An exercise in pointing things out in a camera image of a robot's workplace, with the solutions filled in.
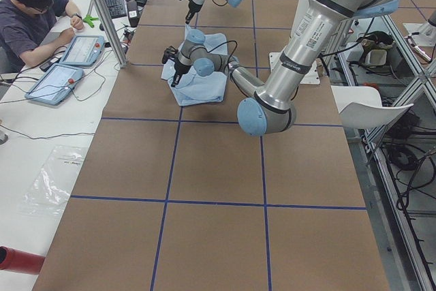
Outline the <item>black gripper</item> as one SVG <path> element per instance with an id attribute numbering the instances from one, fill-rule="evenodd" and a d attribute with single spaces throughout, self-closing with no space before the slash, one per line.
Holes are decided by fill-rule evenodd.
<path id="1" fill-rule="evenodd" d="M 202 6 L 203 6 L 202 0 L 200 0 L 200 2 L 198 2 L 198 0 L 189 0 L 188 13 L 185 17 L 185 23 L 187 25 L 190 24 L 195 14 L 197 14 L 202 9 Z"/>
<path id="2" fill-rule="evenodd" d="M 189 65 L 185 64 L 185 58 L 181 52 L 179 52 L 174 58 L 174 69 L 175 73 L 173 75 L 171 87 L 177 86 L 182 76 L 189 71 Z"/>

